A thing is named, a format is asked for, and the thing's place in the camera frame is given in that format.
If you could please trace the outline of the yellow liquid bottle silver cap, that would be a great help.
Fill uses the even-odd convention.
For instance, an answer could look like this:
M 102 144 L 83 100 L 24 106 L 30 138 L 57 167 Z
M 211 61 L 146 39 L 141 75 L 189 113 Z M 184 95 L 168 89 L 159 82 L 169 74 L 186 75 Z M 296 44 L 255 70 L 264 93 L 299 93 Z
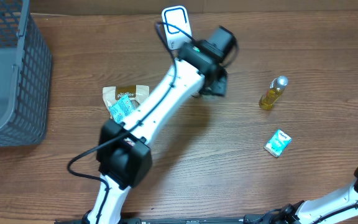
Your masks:
M 268 90 L 261 96 L 259 106 L 264 110 L 271 110 L 274 103 L 282 96 L 288 85 L 288 78 L 286 76 L 279 76 L 275 78 Z

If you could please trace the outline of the snack packet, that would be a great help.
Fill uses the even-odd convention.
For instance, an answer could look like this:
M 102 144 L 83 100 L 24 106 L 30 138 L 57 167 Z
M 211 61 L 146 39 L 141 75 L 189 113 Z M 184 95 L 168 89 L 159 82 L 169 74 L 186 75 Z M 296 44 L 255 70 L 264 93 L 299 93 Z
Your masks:
M 103 101 L 108 110 L 108 106 L 115 104 L 120 98 L 127 95 L 136 110 L 149 97 L 149 93 L 150 88 L 147 85 L 107 86 L 103 88 Z M 103 124 L 101 129 L 99 144 L 103 144 L 115 138 L 115 134 L 111 133 L 110 126 L 121 124 L 122 122 L 123 120 L 120 123 L 116 123 L 110 115 L 110 118 Z

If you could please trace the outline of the teal tissue pack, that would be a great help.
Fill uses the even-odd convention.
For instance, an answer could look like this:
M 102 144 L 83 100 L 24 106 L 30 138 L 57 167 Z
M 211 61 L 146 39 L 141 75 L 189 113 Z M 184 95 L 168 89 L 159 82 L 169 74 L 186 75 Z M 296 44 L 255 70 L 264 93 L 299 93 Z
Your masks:
M 264 149 L 275 157 L 280 157 L 286 147 L 291 143 L 292 138 L 278 129 L 264 145 Z
M 108 106 L 108 111 L 116 123 L 120 123 L 126 116 L 129 116 L 135 110 L 131 99 L 124 95 L 115 104 Z

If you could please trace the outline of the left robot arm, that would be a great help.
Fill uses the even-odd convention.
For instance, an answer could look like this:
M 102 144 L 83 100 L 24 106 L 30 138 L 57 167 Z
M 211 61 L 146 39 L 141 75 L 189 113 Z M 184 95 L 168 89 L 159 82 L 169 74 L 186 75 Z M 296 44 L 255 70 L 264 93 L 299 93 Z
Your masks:
M 119 223 L 127 194 L 152 166 L 150 148 L 158 133 L 193 95 L 226 94 L 227 66 L 223 62 L 237 49 L 234 34 L 222 26 L 207 40 L 185 42 L 149 97 L 121 122 L 103 125 L 95 149 L 101 186 L 82 223 Z

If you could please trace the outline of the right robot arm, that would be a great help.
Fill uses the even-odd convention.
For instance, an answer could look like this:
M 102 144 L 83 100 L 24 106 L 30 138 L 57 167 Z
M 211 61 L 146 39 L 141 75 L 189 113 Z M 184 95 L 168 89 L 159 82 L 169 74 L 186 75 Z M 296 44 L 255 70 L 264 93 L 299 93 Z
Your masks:
M 358 168 L 355 179 L 345 187 L 316 200 L 283 207 L 270 223 L 339 223 L 358 216 Z

